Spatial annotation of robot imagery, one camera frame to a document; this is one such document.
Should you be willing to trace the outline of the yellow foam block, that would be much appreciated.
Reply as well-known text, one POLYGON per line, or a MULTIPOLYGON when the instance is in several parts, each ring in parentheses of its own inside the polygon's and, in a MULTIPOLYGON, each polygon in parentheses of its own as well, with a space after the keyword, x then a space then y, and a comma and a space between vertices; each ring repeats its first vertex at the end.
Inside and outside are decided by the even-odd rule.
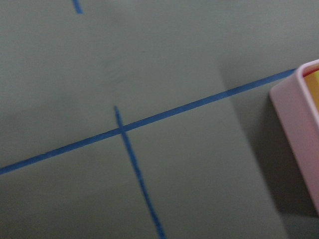
POLYGON ((304 76, 304 80, 316 109, 319 110, 319 71, 317 70, 304 76))

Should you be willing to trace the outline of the pink plastic bin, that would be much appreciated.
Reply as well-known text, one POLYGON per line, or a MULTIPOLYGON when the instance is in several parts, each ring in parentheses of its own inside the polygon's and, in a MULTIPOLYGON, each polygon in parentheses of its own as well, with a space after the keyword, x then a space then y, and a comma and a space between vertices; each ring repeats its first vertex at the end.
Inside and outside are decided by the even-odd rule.
POLYGON ((319 210, 319 109, 305 77, 319 70, 319 61, 305 63, 270 90, 270 98, 303 176, 319 210))

